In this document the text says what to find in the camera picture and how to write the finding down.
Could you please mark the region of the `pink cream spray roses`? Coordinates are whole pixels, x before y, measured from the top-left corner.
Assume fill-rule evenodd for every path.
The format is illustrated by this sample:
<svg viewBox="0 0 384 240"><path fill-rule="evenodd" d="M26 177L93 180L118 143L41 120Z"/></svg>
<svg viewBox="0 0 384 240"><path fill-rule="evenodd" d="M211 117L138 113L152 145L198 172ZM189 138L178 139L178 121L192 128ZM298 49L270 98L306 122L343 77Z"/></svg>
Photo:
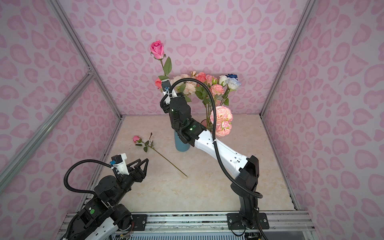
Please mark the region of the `pink cream spray roses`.
<svg viewBox="0 0 384 240"><path fill-rule="evenodd" d="M191 78L191 79L196 79L197 72L192 71L189 74L182 74L181 77L182 79L184 78ZM193 95L196 92L196 87L197 83L196 82L191 82L191 81L186 81L183 83L185 85L183 94L185 97L190 98L190 95Z"/></svg>

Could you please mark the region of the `pale blue white rose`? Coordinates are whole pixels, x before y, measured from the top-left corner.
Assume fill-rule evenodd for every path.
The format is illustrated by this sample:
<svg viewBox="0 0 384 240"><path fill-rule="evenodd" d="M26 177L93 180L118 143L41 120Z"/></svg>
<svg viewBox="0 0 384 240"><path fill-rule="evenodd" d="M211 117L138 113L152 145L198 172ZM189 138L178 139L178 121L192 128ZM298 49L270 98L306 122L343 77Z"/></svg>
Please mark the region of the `pale blue white rose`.
<svg viewBox="0 0 384 240"><path fill-rule="evenodd" d="M239 82L238 78L228 78L226 75L222 75L219 78L219 84L225 89L224 94L221 97L220 106L229 105L229 93L235 92L238 90L238 88L241 86L241 83Z"/></svg>

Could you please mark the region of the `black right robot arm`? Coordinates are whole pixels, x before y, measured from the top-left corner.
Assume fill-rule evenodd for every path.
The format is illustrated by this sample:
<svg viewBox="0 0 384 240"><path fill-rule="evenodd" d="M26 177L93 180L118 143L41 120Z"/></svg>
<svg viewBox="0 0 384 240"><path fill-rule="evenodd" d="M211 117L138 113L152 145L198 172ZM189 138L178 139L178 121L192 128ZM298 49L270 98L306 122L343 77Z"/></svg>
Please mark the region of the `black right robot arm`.
<svg viewBox="0 0 384 240"><path fill-rule="evenodd" d="M191 108L183 96L165 93L160 106L169 114L172 129L180 141L217 160L226 177L232 182L231 189L240 199L240 211L237 218L229 218L229 229L269 229L266 214L260 213L258 208L258 200L263 197L257 192L260 176L258 158L241 155L214 139L205 126L191 117Z"/></svg>

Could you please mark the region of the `magenta small rose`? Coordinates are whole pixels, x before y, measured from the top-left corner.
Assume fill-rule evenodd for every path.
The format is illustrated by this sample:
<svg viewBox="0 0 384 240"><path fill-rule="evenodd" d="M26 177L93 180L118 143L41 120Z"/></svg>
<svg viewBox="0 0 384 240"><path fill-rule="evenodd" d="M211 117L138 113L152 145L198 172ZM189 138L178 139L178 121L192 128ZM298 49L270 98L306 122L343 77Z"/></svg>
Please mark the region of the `magenta small rose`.
<svg viewBox="0 0 384 240"><path fill-rule="evenodd" d="M152 140L152 136L153 136L153 133L150 133L149 139L145 141L140 136L135 135L133 136L133 143L135 144L135 146L142 147L144 152L146 153L148 152L149 149L153 150L187 178L188 176L180 168L178 168L168 158L166 158L163 154L161 154L158 150L156 150L154 141Z"/></svg>
<svg viewBox="0 0 384 240"><path fill-rule="evenodd" d="M169 79L169 75L172 71L173 65L170 57L167 57L165 53L164 44L157 40L150 45L151 56L161 63L163 74L159 76L161 81Z"/></svg>

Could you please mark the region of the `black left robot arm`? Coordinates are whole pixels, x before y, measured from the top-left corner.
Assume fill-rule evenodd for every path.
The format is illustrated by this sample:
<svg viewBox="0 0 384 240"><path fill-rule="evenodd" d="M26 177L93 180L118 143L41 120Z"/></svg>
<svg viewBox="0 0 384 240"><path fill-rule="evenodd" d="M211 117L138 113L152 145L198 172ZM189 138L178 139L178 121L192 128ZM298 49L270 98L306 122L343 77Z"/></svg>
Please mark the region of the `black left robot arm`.
<svg viewBox="0 0 384 240"><path fill-rule="evenodd" d="M103 177L93 190L81 190L69 183L71 172L82 164L95 163L113 170L113 175ZM134 215L122 203L123 197L134 183L141 183L146 175L148 159L137 159L129 164L126 157L116 155L110 163L86 159L72 165L64 175L64 186L71 192L91 194L92 198L70 220L63 240L105 240L123 231L144 231L148 216Z"/></svg>

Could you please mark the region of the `small pink spray roses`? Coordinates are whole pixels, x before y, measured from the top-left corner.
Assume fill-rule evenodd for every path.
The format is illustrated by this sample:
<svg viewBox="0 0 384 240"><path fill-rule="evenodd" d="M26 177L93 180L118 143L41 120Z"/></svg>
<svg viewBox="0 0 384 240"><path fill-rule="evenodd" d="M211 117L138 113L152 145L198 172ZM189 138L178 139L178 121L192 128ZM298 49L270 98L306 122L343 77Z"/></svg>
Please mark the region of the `small pink spray roses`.
<svg viewBox="0 0 384 240"><path fill-rule="evenodd" d="M215 127L217 137L224 137L229 135L232 129L233 114L231 110L225 105L220 106L221 97L224 94L224 91L225 89L220 84L211 86L211 93L215 100L217 121L216 124L214 124L214 115L212 107L211 115L208 122L210 123L211 129Z"/></svg>

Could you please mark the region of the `cream pink rose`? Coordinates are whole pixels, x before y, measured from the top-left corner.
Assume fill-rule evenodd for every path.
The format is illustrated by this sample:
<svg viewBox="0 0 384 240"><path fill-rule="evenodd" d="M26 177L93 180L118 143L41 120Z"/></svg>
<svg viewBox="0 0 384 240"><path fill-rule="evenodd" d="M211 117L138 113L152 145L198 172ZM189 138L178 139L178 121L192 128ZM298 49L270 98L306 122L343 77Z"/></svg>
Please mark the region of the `cream pink rose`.
<svg viewBox="0 0 384 240"><path fill-rule="evenodd" d="M173 79L170 80L170 83L171 85L173 85L175 82L177 82L178 80L180 79L184 79L184 78L188 78L189 76L188 75L185 75L185 74L181 74L181 75L178 75L178 76L175 76ZM176 93L179 93L179 88L184 84L184 82L181 82L179 84L177 84L175 87L174 87L174 90Z"/></svg>

